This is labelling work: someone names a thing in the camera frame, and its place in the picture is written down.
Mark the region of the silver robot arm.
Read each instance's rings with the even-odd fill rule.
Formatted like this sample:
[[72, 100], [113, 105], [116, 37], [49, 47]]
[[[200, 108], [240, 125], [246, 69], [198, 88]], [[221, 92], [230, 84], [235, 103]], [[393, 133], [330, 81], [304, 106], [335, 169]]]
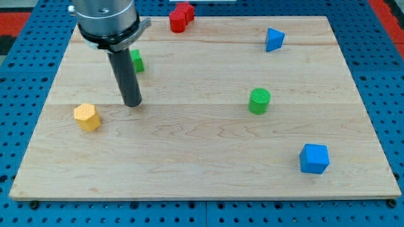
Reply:
[[140, 19], [134, 0], [72, 0], [68, 12], [86, 44], [110, 54], [128, 49], [152, 25]]

